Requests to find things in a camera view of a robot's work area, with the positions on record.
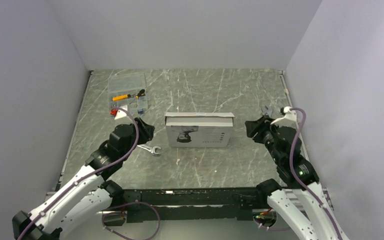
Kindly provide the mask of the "white hair clipper box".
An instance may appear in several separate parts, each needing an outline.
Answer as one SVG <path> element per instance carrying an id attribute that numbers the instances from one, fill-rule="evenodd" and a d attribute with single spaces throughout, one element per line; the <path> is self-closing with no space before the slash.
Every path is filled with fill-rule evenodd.
<path id="1" fill-rule="evenodd" d="M 231 112 L 167 112 L 164 123 L 174 148 L 225 148 L 233 133 Z"/>

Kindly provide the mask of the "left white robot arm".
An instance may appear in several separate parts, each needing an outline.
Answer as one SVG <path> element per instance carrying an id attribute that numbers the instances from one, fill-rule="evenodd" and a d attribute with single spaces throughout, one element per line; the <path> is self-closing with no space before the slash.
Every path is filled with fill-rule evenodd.
<path id="1" fill-rule="evenodd" d="M 96 212 L 119 209 L 125 203 L 125 191 L 109 178 L 138 145 L 153 139 L 154 131 L 140 117 L 117 125 L 63 187 L 40 206 L 12 218 L 14 238 L 60 240 Z"/>

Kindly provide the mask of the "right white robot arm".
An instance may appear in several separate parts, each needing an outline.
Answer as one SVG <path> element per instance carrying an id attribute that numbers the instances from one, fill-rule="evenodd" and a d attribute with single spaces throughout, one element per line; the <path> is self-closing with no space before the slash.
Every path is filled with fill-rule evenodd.
<path id="1" fill-rule="evenodd" d="M 262 207 L 272 208 L 301 240 L 347 240 L 330 207 L 313 165 L 303 156 L 300 131 L 278 126 L 275 120 L 262 116 L 247 120 L 246 135 L 262 144 L 272 157 L 280 179 L 300 202 L 299 210 L 287 196 L 285 188 L 274 179 L 256 186 L 255 200 Z"/>

